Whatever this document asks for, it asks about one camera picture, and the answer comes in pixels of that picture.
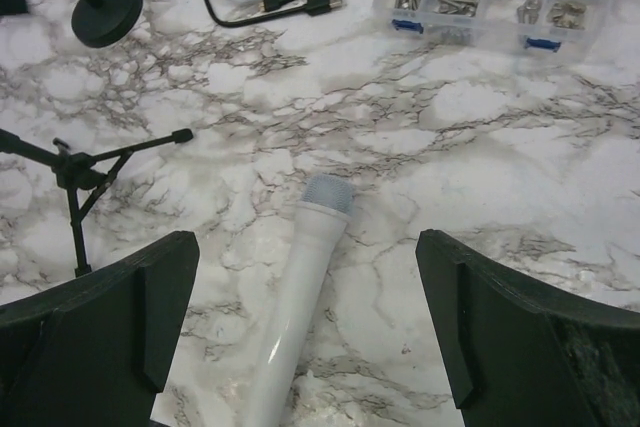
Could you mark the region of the white microphone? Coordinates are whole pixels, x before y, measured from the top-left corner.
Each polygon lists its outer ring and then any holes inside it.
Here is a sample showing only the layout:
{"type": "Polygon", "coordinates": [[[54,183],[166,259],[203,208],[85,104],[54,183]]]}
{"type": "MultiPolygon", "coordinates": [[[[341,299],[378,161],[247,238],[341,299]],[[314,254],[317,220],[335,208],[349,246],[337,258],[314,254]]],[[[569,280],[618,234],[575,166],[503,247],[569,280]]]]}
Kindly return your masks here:
{"type": "Polygon", "coordinates": [[[311,177],[294,215],[293,237],[242,416],[244,426],[280,423],[332,254],[351,219],[354,188],[311,177]]]}

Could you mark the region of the black tripod mic stand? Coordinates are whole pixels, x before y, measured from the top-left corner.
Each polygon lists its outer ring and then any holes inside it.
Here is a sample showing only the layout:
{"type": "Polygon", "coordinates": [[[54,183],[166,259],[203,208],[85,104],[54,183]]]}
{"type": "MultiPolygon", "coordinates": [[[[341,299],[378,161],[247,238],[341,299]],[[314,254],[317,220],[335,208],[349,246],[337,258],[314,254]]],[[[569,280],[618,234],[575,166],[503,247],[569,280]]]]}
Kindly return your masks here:
{"type": "Polygon", "coordinates": [[[1,152],[15,154],[45,165],[56,177],[56,184],[66,192],[70,225],[77,261],[75,277],[92,272],[88,262],[82,222],[95,203],[117,179],[118,173],[137,152],[166,144],[184,144],[194,139],[191,129],[181,129],[170,135],[118,148],[97,155],[71,153],[69,145],[56,138],[58,152],[49,152],[23,141],[17,135],[1,130],[1,152]]]}

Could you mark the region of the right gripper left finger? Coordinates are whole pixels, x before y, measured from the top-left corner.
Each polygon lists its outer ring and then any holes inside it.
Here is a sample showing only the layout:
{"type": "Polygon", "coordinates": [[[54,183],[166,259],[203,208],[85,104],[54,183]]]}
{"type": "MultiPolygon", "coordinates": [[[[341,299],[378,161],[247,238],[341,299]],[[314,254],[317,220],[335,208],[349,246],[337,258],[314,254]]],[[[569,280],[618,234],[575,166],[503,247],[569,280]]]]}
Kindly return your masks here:
{"type": "Polygon", "coordinates": [[[1,307],[4,426],[150,426],[199,262],[175,231],[1,307]]]}

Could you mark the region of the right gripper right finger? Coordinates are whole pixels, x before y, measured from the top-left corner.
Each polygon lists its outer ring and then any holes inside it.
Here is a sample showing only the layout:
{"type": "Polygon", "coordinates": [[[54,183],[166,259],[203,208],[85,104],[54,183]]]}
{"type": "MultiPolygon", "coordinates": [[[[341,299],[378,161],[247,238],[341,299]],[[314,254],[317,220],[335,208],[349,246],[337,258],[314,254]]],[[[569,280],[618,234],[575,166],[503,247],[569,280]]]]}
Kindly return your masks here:
{"type": "Polygon", "coordinates": [[[568,293],[439,230],[416,247],[467,426],[636,426],[639,315],[568,293]]]}

